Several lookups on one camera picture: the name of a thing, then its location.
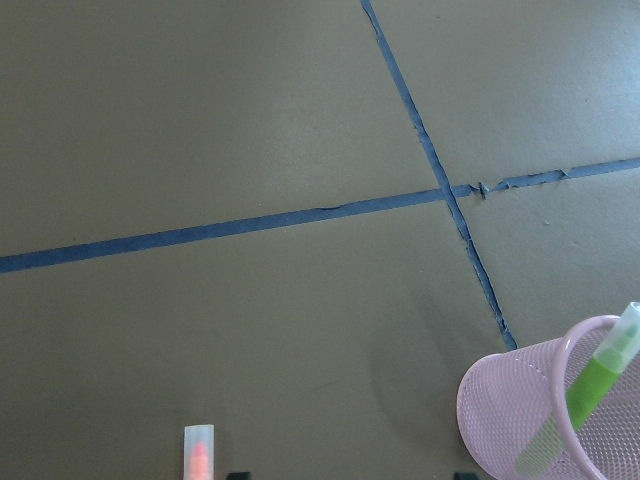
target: clear highlighter cap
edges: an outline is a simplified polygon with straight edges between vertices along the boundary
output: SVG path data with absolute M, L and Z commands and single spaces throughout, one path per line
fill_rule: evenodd
M 640 302 L 631 302 L 593 357 L 615 373 L 622 373 L 640 351 Z
M 213 480 L 213 425 L 184 428 L 184 480 Z

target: marker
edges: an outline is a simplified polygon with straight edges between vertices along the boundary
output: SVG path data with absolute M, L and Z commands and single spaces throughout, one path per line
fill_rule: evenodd
M 213 425 L 184 429 L 184 480 L 213 480 Z

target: gray floor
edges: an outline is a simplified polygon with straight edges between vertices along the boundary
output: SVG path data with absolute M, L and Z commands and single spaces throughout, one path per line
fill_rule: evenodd
M 454 187 L 596 166 L 458 195 L 518 344 L 637 300 L 640 169 L 599 166 L 640 156 L 640 4 L 373 7 Z M 0 477 L 176 479 L 194 423 L 218 478 L 478 471 L 455 393 L 504 339 L 358 1 L 0 19 Z

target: painter's tape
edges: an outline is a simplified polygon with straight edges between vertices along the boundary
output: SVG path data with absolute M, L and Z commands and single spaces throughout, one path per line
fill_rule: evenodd
M 197 242 L 199 240 L 239 235 L 241 233 L 257 232 L 260 230 L 391 210 L 411 205 L 436 202 L 443 199 L 444 197 L 441 190 L 427 190 L 424 192 L 407 193 L 373 200 L 363 200 L 339 207 L 298 210 L 295 212 L 278 213 L 275 215 L 11 255 L 0 258 L 0 273 L 16 272 L 30 268 L 46 267 L 61 263 L 148 250 L 151 248 L 180 245 L 183 243 Z
M 491 280 L 489 279 L 489 275 L 484 268 L 484 265 L 480 261 L 480 257 L 476 250 L 475 244 L 473 243 L 473 238 L 471 237 L 471 232 L 469 231 L 469 227 L 467 222 L 460 210 L 458 202 L 456 201 L 456 195 L 451 188 L 451 183 L 449 182 L 449 178 L 447 177 L 447 173 L 445 172 L 442 164 L 440 163 L 440 159 L 438 158 L 438 154 L 436 153 L 435 147 L 433 146 L 433 142 L 431 141 L 431 137 L 427 133 L 426 128 L 422 122 L 422 117 L 420 116 L 420 112 L 416 108 L 416 105 L 411 97 L 411 93 L 409 91 L 409 87 L 400 72 L 400 67 L 396 62 L 396 59 L 391 51 L 391 47 L 389 47 L 389 43 L 382 31 L 382 27 L 380 26 L 380 22 L 378 22 L 378 18 L 376 13 L 371 6 L 371 2 L 369 0 L 360 0 L 362 8 L 369 16 L 369 20 L 371 21 L 371 25 L 376 33 L 376 39 L 378 41 L 378 45 L 380 47 L 380 51 L 387 63 L 387 67 L 391 76 L 393 77 L 393 81 L 396 84 L 396 88 L 400 93 L 400 97 L 404 102 L 404 105 L 407 109 L 407 113 L 411 118 L 414 128 L 418 132 L 418 138 L 420 139 L 420 143 L 422 144 L 422 148 L 429 159 L 429 163 L 431 164 L 431 169 L 433 170 L 436 179 L 438 180 L 438 184 L 442 189 L 442 193 L 444 195 L 444 199 L 447 202 L 447 206 L 451 211 L 451 215 L 453 216 L 453 220 L 458 228 L 458 232 L 462 236 L 463 240 L 467 244 L 467 252 L 469 254 L 469 259 L 473 264 L 473 268 L 478 275 L 478 279 L 480 280 L 480 284 L 482 285 L 482 289 L 484 290 L 484 294 L 493 310 L 493 313 L 496 317 L 496 321 L 498 322 L 498 327 L 502 333 L 504 341 L 508 348 L 514 349 L 517 348 L 515 339 L 509 330 L 509 326 L 507 325 L 507 321 L 504 318 L 502 313 L 502 309 L 500 308 L 500 304 L 498 303 L 498 299 L 496 298 L 495 291 L 493 290 L 493 286 L 491 285 Z
M 520 175 L 517 177 L 505 178 L 498 182 L 495 186 L 490 187 L 482 182 L 476 185 L 458 185 L 453 187 L 453 194 L 456 197 L 468 197 L 473 193 L 479 193 L 484 198 L 487 194 L 493 192 L 502 192 L 512 188 L 533 187 L 544 183 L 559 182 L 562 180 L 571 180 L 574 178 L 591 177 L 594 175 L 603 175 L 607 173 L 622 172 L 640 168 L 640 158 L 629 158 L 627 160 L 614 160 L 611 162 L 596 163 L 594 165 L 581 165 L 573 167 L 571 170 L 549 170 L 542 173 L 534 173 L 531 175 Z

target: pen holder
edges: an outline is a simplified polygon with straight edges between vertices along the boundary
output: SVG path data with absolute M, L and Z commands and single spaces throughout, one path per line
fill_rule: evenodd
M 480 467 L 497 480 L 640 479 L 640 356 L 578 432 L 565 400 L 618 318 L 584 320 L 563 338 L 489 355 L 467 371 L 458 390 L 458 426 Z M 549 423 L 561 453 L 531 453 L 533 439 Z M 523 452 L 545 473 L 521 473 L 516 464 Z

